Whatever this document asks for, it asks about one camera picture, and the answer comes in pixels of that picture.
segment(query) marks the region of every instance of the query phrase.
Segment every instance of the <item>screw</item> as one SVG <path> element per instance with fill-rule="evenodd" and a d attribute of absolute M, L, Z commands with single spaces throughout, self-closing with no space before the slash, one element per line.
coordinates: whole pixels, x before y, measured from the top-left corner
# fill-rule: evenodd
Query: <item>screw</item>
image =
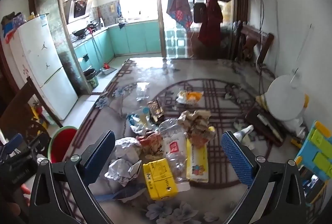
<path fill-rule="evenodd" d="M 293 161 L 292 159 L 290 159 L 288 161 L 288 164 L 291 165 L 291 166 L 295 166 L 296 165 L 295 161 Z"/>
<path fill-rule="evenodd" d="M 256 159 L 260 163 L 264 163 L 266 161 L 266 159 L 263 156 L 258 156 Z"/>
<path fill-rule="evenodd" d="M 71 156 L 70 160 L 75 162 L 75 161 L 78 161 L 80 159 L 80 156 L 79 155 L 73 155 Z"/>
<path fill-rule="evenodd" d="M 49 160 L 48 159 L 43 159 L 41 162 L 40 162 L 40 165 L 44 166 L 46 164 L 49 163 Z"/>

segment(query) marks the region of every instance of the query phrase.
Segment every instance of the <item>red bucket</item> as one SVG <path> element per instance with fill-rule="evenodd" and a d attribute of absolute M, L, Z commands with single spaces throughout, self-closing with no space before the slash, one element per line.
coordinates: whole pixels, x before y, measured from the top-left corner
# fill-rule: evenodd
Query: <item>red bucket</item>
<path fill-rule="evenodd" d="M 51 163 L 62 162 L 64 155 L 69 148 L 71 141 L 73 140 L 77 128 L 72 126 L 66 126 L 60 128 L 51 139 L 48 149 L 48 159 Z"/>

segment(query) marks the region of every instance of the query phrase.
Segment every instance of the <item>white round object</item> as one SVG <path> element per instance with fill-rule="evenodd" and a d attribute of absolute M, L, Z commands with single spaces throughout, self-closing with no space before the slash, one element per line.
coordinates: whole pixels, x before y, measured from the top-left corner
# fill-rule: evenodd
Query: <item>white round object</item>
<path fill-rule="evenodd" d="M 304 93 L 291 87 L 292 78 L 290 75 L 278 77 L 265 93 L 271 115 L 281 121 L 296 118 L 304 106 Z"/>

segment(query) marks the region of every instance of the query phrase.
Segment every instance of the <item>countertop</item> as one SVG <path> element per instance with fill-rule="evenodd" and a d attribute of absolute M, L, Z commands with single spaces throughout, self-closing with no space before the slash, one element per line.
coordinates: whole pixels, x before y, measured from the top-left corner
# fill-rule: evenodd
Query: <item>countertop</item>
<path fill-rule="evenodd" d="M 137 23 L 144 23 L 144 22 L 150 22 L 150 21 L 158 21 L 158 19 L 155 19 L 155 18 L 145 18 L 145 19 L 133 19 L 133 20 L 129 20 L 128 22 L 126 22 L 126 25 L 129 25 L 129 24 L 137 24 Z M 108 27 L 103 27 L 97 31 L 95 31 L 92 35 L 91 34 L 88 34 L 85 38 L 83 39 L 80 39 L 80 40 L 77 40 L 77 41 L 73 41 L 73 47 L 74 48 L 77 48 L 78 46 L 84 44 L 86 41 L 90 40 L 92 38 L 92 36 L 96 36 L 98 35 L 99 33 L 102 33 L 104 32 L 105 30 L 107 29 L 110 29 L 110 28 L 115 28 L 115 27 L 118 27 L 119 24 L 113 24 L 113 25 L 110 25 Z"/>

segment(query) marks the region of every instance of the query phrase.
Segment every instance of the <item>hand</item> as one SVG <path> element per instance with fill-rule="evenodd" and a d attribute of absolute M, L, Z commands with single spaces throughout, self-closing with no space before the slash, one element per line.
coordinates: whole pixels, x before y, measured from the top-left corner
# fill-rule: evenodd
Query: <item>hand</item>
<path fill-rule="evenodd" d="M 30 189 L 28 189 L 28 187 L 27 187 L 25 184 L 23 184 L 23 185 L 21 186 L 21 190 L 22 190 L 23 194 L 31 195 L 31 191 L 30 191 Z M 27 198 L 27 197 L 24 197 L 24 198 L 25 198 L 25 201 L 26 201 L 27 205 L 30 206 L 30 199 Z M 20 207 L 19 207 L 19 205 L 18 205 L 17 203 L 9 202 L 9 203 L 8 203 L 8 206 L 9 206 L 10 210 L 11 210 L 15 215 L 18 216 L 18 215 L 21 213 L 21 209 L 20 209 Z"/>

